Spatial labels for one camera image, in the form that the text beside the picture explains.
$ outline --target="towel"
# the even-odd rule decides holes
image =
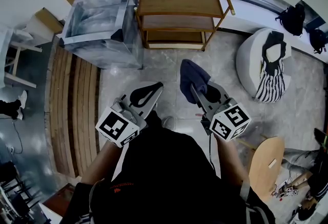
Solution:
[[[207,83],[211,76],[206,71],[188,59],[183,59],[180,66],[180,90],[192,104],[196,104],[191,93],[191,84],[194,85],[197,92],[207,93]]]

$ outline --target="person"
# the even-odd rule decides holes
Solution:
[[[192,137],[163,128],[155,111],[146,122],[129,142],[114,180],[122,149],[106,142],[76,185],[61,224],[275,223],[251,188],[246,188],[247,202],[241,198],[249,177],[233,141],[216,137],[219,178]]]
[[[27,100],[27,92],[24,90],[21,96],[14,102],[4,102],[0,100],[0,114],[8,115],[13,120],[23,119],[23,113],[21,109],[25,108]]]
[[[328,154],[326,142],[328,136],[317,128],[314,129],[314,136],[320,144],[319,150],[285,149],[281,166],[300,175],[290,184],[280,188],[280,196],[289,187],[299,190],[310,186],[310,194],[319,201],[327,192]]]

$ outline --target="bag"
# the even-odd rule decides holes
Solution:
[[[310,43],[314,48],[314,53],[321,54],[322,48],[325,47],[326,34],[320,29],[311,30],[309,34],[310,34]]]
[[[289,6],[284,10],[276,20],[280,20],[280,24],[293,35],[300,36],[303,32],[303,22],[305,19],[304,6],[297,4],[295,7]]]

